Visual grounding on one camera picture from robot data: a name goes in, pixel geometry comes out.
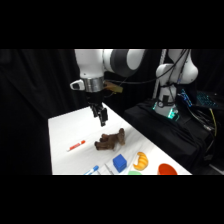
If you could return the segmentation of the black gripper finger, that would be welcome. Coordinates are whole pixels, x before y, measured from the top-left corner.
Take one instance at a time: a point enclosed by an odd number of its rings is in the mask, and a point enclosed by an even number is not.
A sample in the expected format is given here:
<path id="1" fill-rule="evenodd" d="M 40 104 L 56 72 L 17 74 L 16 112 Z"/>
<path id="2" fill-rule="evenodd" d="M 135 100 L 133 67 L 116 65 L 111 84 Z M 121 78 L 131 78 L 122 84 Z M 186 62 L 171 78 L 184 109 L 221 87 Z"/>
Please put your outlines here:
<path id="1" fill-rule="evenodd" d="M 97 105 L 90 105 L 94 118 L 99 116 L 99 107 Z"/>
<path id="2" fill-rule="evenodd" d="M 108 120 L 108 114 L 107 114 L 107 109 L 106 108 L 102 108 L 100 110 L 99 119 L 100 119 L 101 126 L 105 126 L 106 121 Z"/>

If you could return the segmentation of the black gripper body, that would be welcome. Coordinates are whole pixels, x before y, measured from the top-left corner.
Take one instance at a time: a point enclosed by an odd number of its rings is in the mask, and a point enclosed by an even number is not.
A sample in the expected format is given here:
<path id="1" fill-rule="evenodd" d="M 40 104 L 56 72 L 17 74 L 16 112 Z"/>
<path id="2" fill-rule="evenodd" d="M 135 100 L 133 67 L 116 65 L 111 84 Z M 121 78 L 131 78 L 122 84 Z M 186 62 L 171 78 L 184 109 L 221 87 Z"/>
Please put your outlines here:
<path id="1" fill-rule="evenodd" d="M 87 102 L 92 106 L 101 106 L 104 96 L 103 92 L 87 92 L 86 93 Z"/>

